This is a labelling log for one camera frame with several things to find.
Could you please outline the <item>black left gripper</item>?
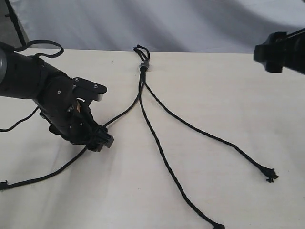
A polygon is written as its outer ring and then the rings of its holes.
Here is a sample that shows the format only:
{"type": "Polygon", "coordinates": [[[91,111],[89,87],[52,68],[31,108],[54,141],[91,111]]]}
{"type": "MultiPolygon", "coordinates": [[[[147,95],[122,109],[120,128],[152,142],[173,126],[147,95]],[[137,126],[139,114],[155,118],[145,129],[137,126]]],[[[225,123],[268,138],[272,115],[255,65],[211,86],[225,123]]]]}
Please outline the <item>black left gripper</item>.
{"type": "Polygon", "coordinates": [[[49,130],[52,133],[72,144],[86,145],[92,152],[100,152],[103,146],[112,146],[114,137],[106,127],[98,127],[94,142],[89,143],[98,124],[94,121],[90,108],[73,94],[73,80],[70,77],[56,75],[48,79],[35,103],[50,123],[49,130]]]}

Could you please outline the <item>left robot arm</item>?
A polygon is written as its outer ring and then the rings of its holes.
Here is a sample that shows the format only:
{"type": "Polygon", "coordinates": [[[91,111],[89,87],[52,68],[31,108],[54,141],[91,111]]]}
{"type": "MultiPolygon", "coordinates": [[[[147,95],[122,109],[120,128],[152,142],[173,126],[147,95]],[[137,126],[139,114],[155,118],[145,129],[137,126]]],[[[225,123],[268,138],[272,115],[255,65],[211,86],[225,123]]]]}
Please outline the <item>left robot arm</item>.
{"type": "Polygon", "coordinates": [[[40,116],[49,124],[49,131],[74,145],[84,145],[99,152],[114,142],[107,128],[98,124],[91,114],[92,101],[100,101],[107,88],[83,78],[70,78],[63,71],[45,62],[42,57],[57,58],[64,49],[56,42],[33,40],[15,48],[0,44],[0,94],[4,97],[30,99],[40,109],[40,116]],[[55,54],[20,52],[34,44],[59,47],[55,54]]]}

